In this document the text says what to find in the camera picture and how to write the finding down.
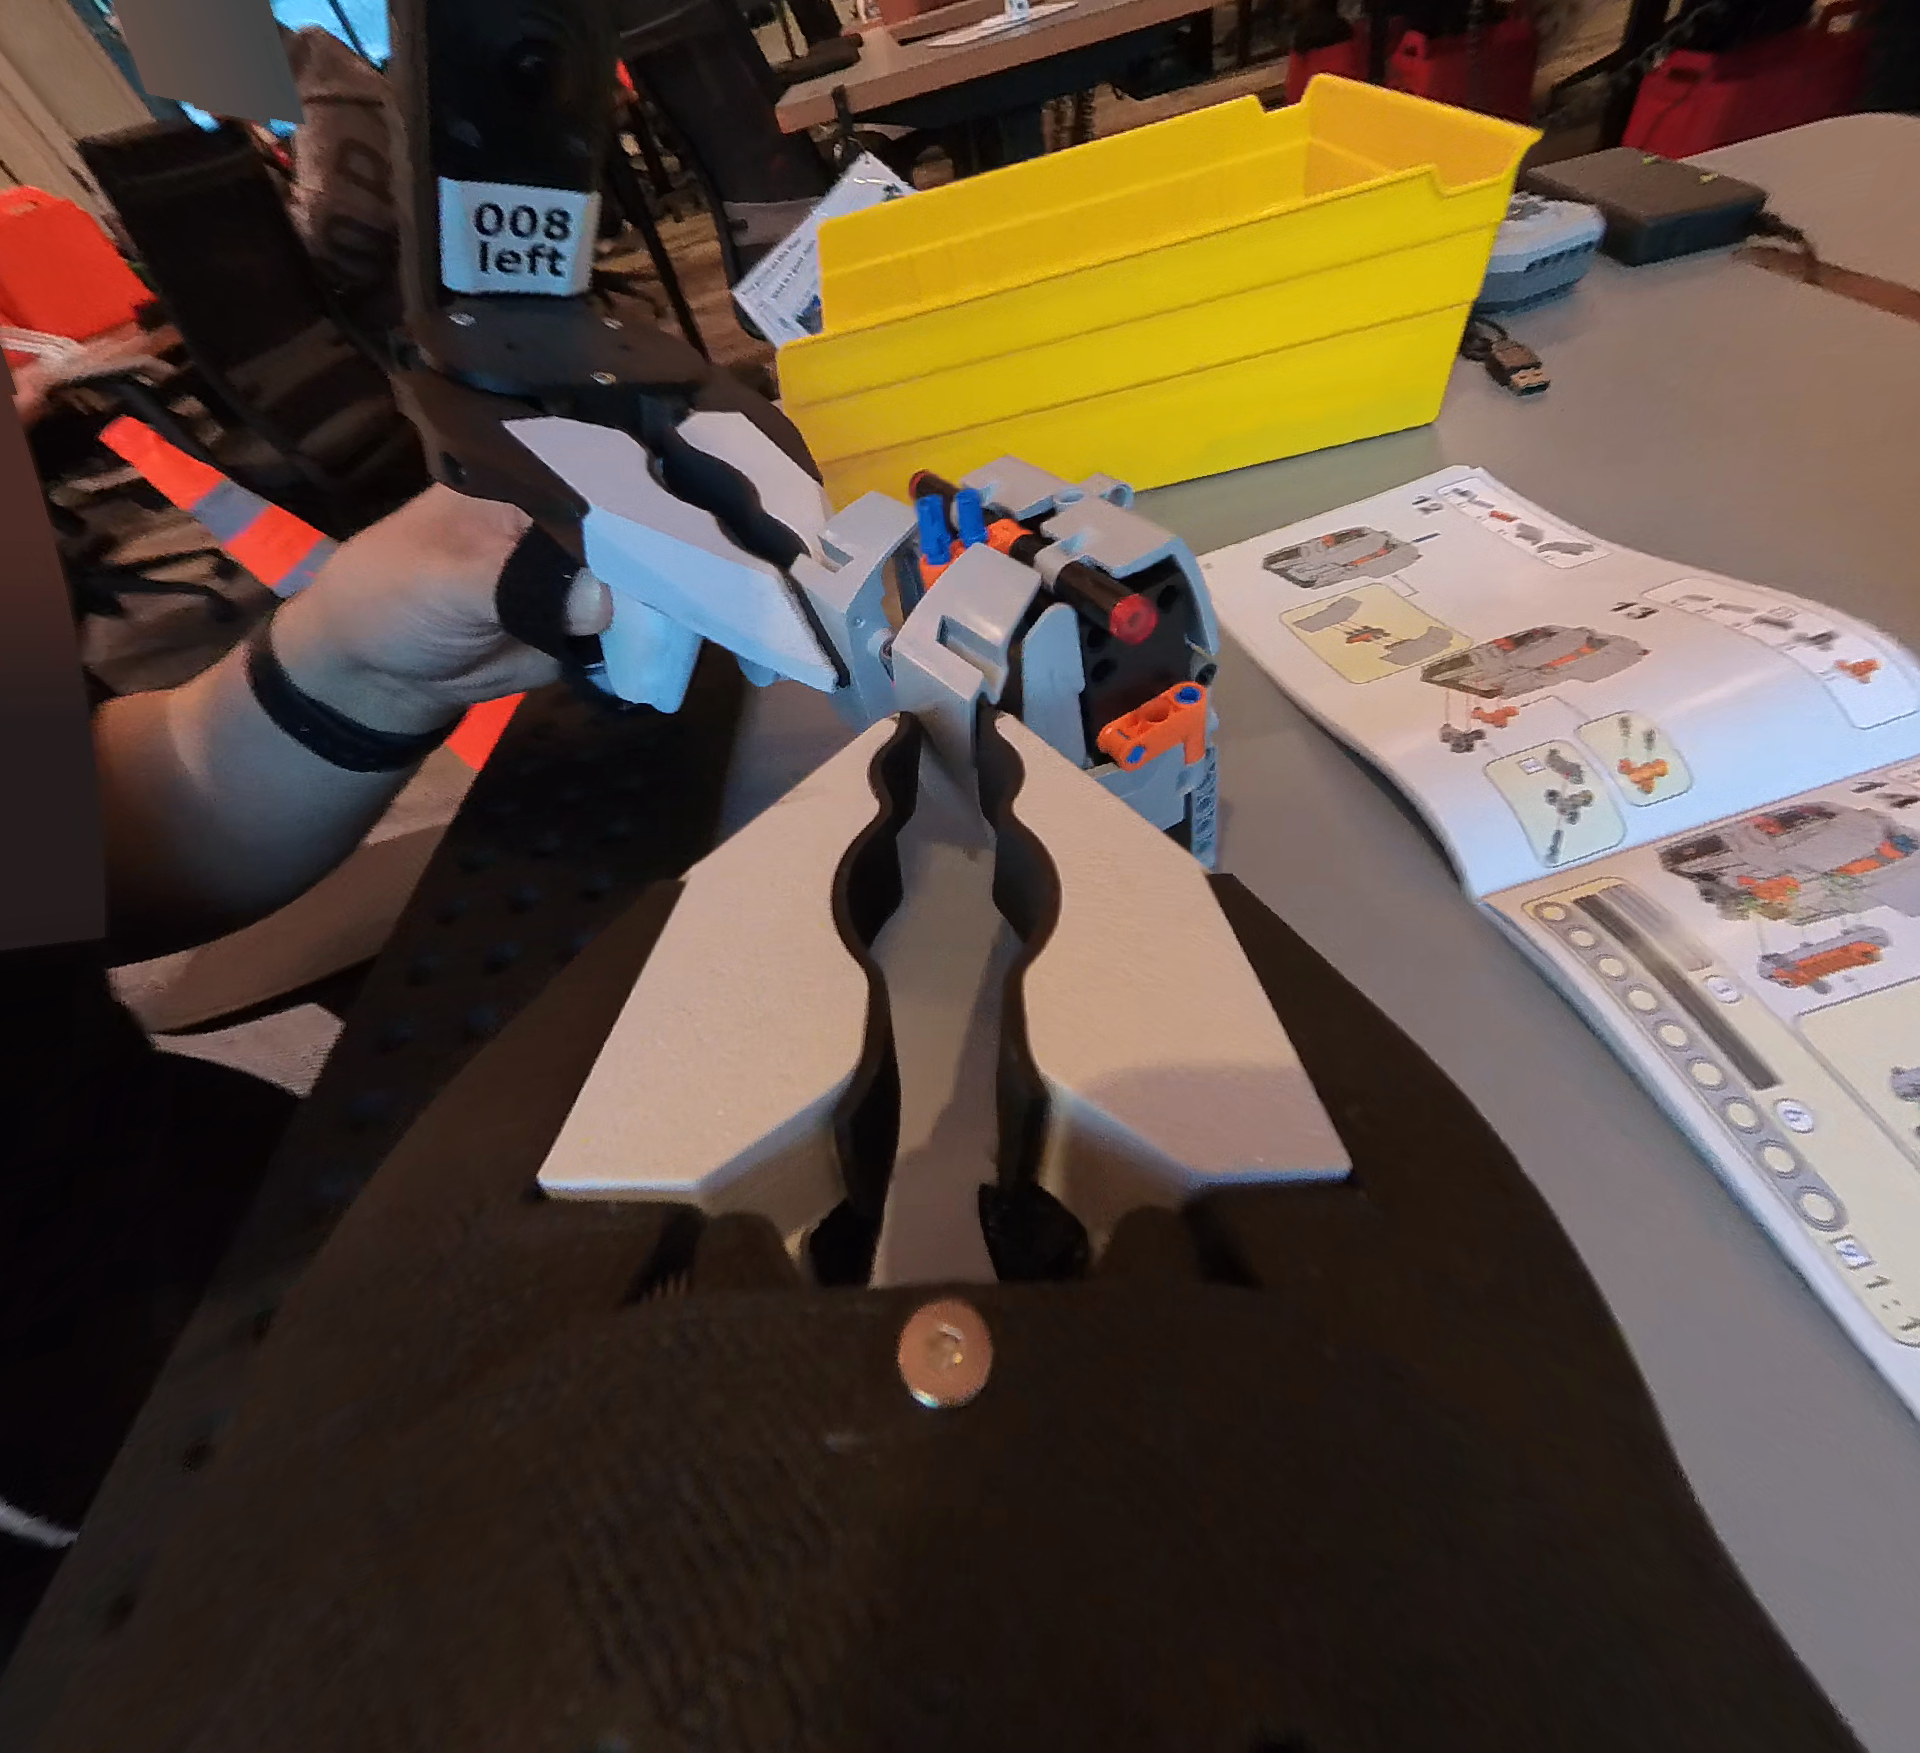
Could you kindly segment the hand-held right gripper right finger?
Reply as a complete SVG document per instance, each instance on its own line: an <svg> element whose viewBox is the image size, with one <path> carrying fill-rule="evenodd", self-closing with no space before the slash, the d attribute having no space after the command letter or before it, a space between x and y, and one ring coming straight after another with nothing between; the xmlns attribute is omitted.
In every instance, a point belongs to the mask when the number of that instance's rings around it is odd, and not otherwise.
<svg viewBox="0 0 1920 1753"><path fill-rule="evenodd" d="M1000 1282L1071 1282L1133 1213L1341 1184L1352 1158L1203 863L1019 719L974 740L992 899L1014 938L997 1153Z"/></svg>

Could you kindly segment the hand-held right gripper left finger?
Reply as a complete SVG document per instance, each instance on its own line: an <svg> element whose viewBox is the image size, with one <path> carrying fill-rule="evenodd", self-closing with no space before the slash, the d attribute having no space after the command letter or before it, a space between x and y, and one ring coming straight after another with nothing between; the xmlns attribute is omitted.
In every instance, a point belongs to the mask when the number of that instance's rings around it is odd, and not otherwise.
<svg viewBox="0 0 1920 1753"><path fill-rule="evenodd" d="M545 1197L754 1215L818 1282L871 1277L900 1147L873 947L917 788L919 726L886 717L683 876Z"/></svg>

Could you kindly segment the grey toy robot assembly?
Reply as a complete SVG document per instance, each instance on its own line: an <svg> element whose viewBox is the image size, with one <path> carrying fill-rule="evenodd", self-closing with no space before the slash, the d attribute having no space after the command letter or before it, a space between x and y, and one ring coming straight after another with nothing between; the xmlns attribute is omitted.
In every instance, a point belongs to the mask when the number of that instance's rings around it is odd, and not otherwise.
<svg viewBox="0 0 1920 1753"><path fill-rule="evenodd" d="M969 781L984 715L1014 717L1214 870L1220 627L1193 549L1103 473L998 456L907 492L833 513L790 571L849 720L909 715Z"/></svg>

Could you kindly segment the person's left forearm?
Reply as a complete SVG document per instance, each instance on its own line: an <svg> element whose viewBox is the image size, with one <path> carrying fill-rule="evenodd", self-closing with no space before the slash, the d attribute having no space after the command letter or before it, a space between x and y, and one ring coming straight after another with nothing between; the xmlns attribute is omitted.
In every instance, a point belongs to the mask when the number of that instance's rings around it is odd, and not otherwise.
<svg viewBox="0 0 1920 1753"><path fill-rule="evenodd" d="M260 715L244 645L95 717L118 962L185 951L311 892L422 765L383 777L322 765Z"/></svg>

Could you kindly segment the person's left hand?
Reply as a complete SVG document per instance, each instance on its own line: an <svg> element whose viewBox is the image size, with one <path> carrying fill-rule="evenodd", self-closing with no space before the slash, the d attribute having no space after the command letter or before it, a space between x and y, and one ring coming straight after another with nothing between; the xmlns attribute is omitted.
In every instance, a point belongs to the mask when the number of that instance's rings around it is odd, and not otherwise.
<svg viewBox="0 0 1920 1753"><path fill-rule="evenodd" d="M279 610L276 662L315 702L391 735L549 687L562 664L513 637L494 610L525 539L549 545L525 511L434 486L345 540Z"/></svg>

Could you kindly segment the black chair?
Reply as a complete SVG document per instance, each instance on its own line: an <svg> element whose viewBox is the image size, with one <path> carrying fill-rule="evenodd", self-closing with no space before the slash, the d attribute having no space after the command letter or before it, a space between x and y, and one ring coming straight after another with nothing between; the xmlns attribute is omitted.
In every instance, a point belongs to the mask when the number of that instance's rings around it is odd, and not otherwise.
<svg viewBox="0 0 1920 1753"><path fill-rule="evenodd" d="M627 74L691 159L736 286L837 179L809 133L781 129L781 98L849 73L861 36L836 35L778 68L736 0L613 0L613 17Z"/></svg>

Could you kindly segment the white printed sheet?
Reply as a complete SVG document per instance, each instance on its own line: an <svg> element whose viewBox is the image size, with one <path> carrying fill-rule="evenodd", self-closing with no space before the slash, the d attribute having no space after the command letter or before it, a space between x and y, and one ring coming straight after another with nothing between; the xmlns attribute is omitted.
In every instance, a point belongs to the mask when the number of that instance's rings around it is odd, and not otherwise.
<svg viewBox="0 0 1920 1753"><path fill-rule="evenodd" d="M912 182L861 151L818 198L729 202L725 229L739 261L733 305L749 334L774 349L818 336L825 323L824 229L912 192Z"/></svg>

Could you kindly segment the black wristband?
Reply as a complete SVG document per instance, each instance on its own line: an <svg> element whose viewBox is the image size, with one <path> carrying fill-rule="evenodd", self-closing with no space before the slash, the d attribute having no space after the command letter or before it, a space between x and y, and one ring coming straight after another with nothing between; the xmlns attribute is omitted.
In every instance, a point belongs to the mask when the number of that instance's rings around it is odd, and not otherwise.
<svg viewBox="0 0 1920 1753"><path fill-rule="evenodd" d="M244 645L244 674L260 715L322 765L358 777L411 770L451 738L465 715L423 733L388 733L327 707L286 672L272 644L270 616Z"/></svg>

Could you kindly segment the yellow plastic bin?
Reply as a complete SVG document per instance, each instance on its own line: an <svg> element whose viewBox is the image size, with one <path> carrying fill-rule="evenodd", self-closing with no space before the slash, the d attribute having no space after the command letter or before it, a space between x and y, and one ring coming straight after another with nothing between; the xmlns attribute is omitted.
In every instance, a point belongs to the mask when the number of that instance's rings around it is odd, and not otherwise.
<svg viewBox="0 0 1920 1753"><path fill-rule="evenodd" d="M837 502L997 456L1154 491L1427 425L1536 138L1319 74L854 212L781 405Z"/></svg>

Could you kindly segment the orange bag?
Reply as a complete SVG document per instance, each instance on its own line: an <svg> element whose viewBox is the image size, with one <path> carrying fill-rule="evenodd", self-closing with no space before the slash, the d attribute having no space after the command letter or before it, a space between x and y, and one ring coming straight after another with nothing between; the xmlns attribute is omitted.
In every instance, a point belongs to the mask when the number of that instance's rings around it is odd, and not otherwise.
<svg viewBox="0 0 1920 1753"><path fill-rule="evenodd" d="M3 325L90 344L151 305L151 289L75 202L32 185L3 192Z"/></svg>

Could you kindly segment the orange striped cloth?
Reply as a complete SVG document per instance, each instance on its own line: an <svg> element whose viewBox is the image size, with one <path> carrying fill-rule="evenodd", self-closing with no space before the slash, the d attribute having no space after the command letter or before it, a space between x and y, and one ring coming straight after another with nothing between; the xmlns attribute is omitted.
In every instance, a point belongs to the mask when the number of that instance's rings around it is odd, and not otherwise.
<svg viewBox="0 0 1920 1753"><path fill-rule="evenodd" d="M206 462L198 462L185 453L163 445L160 434L142 422L112 422L107 441L160 492L172 500L185 502L190 511L214 531L225 550L239 559L256 579L274 589L276 608L272 616L276 616L283 605L288 605L303 589L313 586L322 566L327 566L345 543L324 540L315 527L244 492L228 477L216 475ZM460 729L472 722L479 709L515 702L521 696L523 695L513 695L502 701L471 707Z"/></svg>

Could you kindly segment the open instruction booklet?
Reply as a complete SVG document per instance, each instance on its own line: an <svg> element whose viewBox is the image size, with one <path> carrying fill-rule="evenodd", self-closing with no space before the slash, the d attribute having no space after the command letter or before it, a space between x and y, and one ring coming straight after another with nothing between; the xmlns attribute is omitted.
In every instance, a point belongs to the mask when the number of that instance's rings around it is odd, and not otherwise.
<svg viewBox="0 0 1920 1753"><path fill-rule="evenodd" d="M1203 571L1916 1408L1916 660L1483 468Z"/></svg>

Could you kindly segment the red bag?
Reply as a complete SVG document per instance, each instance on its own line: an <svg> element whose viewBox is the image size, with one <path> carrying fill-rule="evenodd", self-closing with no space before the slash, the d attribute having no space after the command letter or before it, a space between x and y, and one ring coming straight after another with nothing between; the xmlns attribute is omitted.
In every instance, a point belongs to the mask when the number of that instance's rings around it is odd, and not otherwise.
<svg viewBox="0 0 1920 1753"><path fill-rule="evenodd" d="M1676 48L1646 73L1625 148L1690 159L1858 109L1868 31L1849 10L1727 53Z"/></svg>
<svg viewBox="0 0 1920 1753"><path fill-rule="evenodd" d="M1512 123L1533 122L1538 33L1524 12L1507 12L1451 36L1401 33L1387 53L1395 90Z"/></svg>

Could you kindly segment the light grey device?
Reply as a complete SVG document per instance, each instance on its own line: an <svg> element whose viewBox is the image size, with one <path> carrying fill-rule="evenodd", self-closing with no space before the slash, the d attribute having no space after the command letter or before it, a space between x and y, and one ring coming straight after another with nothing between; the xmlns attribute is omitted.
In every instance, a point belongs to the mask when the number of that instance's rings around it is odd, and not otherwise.
<svg viewBox="0 0 1920 1753"><path fill-rule="evenodd" d="M1571 291L1605 238L1604 215L1583 202L1511 193L1472 310L1502 319L1508 310Z"/></svg>

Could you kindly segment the black flat box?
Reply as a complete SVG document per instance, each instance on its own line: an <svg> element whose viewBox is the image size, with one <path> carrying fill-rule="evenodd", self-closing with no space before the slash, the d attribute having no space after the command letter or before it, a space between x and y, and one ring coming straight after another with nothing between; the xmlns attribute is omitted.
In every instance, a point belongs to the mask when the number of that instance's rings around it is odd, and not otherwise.
<svg viewBox="0 0 1920 1753"><path fill-rule="evenodd" d="M1761 185L1627 145L1533 166L1520 188L1594 206L1601 252L1625 267L1738 246L1768 204Z"/></svg>

